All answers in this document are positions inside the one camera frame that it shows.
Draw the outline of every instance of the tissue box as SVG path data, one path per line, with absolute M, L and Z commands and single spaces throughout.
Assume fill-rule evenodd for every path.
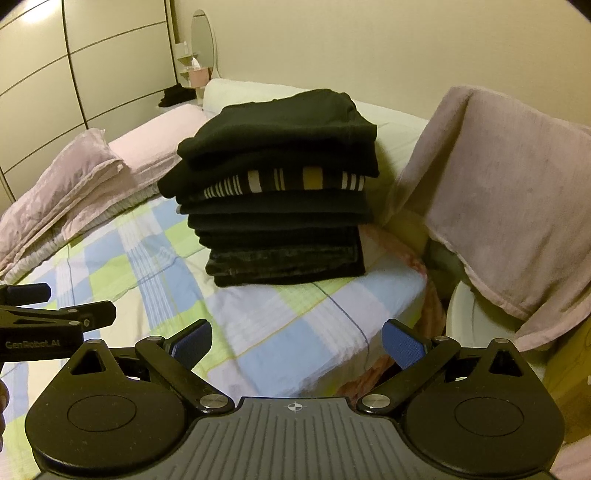
M 209 82 L 209 69 L 202 67 L 199 69 L 189 68 L 189 83 L 192 88 L 205 87 Z

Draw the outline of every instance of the pillow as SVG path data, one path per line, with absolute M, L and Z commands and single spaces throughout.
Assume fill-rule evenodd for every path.
M 246 102 L 268 102 L 304 92 L 305 89 L 286 85 L 213 79 L 203 96 L 203 110 L 219 113 L 228 105 Z M 380 175 L 366 179 L 364 190 L 376 221 L 396 234 L 421 255 L 428 233 L 418 217 L 401 212 L 395 218 L 387 216 L 386 199 L 394 181 L 408 163 L 414 146 L 427 121 L 407 113 L 353 100 L 359 113 L 378 126 L 376 154 Z
M 113 140 L 109 146 L 123 159 L 124 169 L 68 213 L 61 229 L 64 240 L 71 240 L 107 209 L 162 178 L 180 161 L 179 142 L 194 136 L 206 121 L 202 109 L 188 103 Z

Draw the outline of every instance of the wardrobe door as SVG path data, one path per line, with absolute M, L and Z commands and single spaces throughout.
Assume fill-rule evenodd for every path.
M 26 4 L 0 24 L 0 169 L 16 198 L 49 166 L 60 139 L 84 125 L 61 1 Z
M 65 0 L 68 44 L 89 127 L 112 140 L 158 114 L 176 83 L 163 0 Z

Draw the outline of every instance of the pink cloth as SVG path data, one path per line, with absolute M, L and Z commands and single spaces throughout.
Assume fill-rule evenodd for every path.
M 107 208 L 156 183 L 180 161 L 178 144 L 206 121 L 200 107 L 181 105 L 113 140 L 109 146 L 123 159 L 124 169 L 68 213 L 64 239 L 73 239 Z
M 591 314 L 591 129 L 478 87 L 453 87 L 393 188 L 472 284 L 538 348 Z
M 10 270 L 64 215 L 100 185 L 116 177 L 123 161 L 91 128 L 67 144 L 35 186 L 0 219 L 0 276 Z
M 591 435 L 563 446 L 550 471 L 558 480 L 591 480 Z

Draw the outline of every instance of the black sweater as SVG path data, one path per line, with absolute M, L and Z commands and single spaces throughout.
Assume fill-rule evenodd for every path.
M 230 105 L 179 144 L 182 161 L 158 188 L 172 198 L 260 168 L 318 166 L 377 177 L 377 132 L 347 94 L 331 90 Z

